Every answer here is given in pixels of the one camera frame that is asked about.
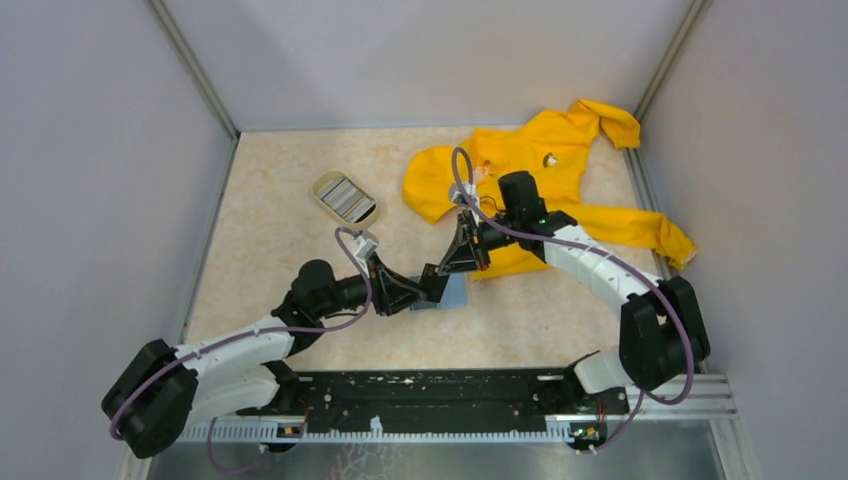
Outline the beige oval card tray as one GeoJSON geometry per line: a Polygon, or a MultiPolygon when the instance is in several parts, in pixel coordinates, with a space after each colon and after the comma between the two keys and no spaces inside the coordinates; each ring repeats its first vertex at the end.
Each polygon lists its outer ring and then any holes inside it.
{"type": "Polygon", "coordinates": [[[380,216],[380,203],[350,175],[329,170],[313,181],[309,193],[340,226],[354,231],[370,228],[380,216]]]}

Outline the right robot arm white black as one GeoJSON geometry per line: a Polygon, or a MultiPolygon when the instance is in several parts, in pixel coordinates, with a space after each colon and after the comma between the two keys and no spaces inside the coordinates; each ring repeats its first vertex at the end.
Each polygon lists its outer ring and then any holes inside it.
{"type": "Polygon", "coordinates": [[[577,220],[550,210],[527,171],[498,182],[503,211],[488,217],[470,183],[454,183],[450,196],[463,207],[442,274],[485,272],[493,253],[517,246],[564,271],[616,315],[616,347],[576,362],[563,398],[576,412],[590,411],[603,391],[634,385],[653,391],[677,375],[694,374],[711,346],[692,285],[680,276],[662,279],[633,267],[597,243],[577,220]]]}

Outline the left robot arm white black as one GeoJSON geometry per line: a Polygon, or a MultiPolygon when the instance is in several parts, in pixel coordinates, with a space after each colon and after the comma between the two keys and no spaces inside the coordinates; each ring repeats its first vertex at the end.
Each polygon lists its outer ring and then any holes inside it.
{"type": "Polygon", "coordinates": [[[363,274],[338,279],[328,262],[310,260],[282,304],[253,325],[193,345],[147,343],[101,402],[110,434],[144,459],[199,422],[229,414],[300,413],[299,379],[285,360],[329,332],[324,319],[358,317],[368,307],[390,316],[419,301],[437,302],[448,281],[433,264],[417,279],[407,278],[377,254],[362,267],[363,274]]]}

